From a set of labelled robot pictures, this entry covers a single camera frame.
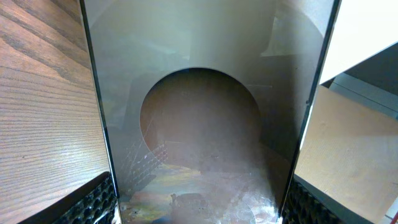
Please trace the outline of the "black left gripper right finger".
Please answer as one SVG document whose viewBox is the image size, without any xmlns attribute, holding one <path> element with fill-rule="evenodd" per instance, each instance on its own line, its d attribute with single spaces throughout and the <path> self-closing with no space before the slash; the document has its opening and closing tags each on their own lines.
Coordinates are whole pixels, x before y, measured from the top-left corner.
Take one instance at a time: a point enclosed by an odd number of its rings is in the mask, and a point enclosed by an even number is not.
<svg viewBox="0 0 398 224">
<path fill-rule="evenodd" d="M 281 213 L 282 224 L 361 224 L 352 212 L 312 184 L 294 175 Z"/>
</svg>

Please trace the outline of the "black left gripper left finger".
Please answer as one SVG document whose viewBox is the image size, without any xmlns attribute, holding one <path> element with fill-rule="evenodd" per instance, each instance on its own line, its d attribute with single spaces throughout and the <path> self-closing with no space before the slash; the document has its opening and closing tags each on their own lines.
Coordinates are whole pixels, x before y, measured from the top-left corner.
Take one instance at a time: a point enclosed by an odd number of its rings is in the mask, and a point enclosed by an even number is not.
<svg viewBox="0 0 398 224">
<path fill-rule="evenodd" d="M 111 224 L 116 209 L 110 172 L 103 172 L 20 224 Z"/>
</svg>

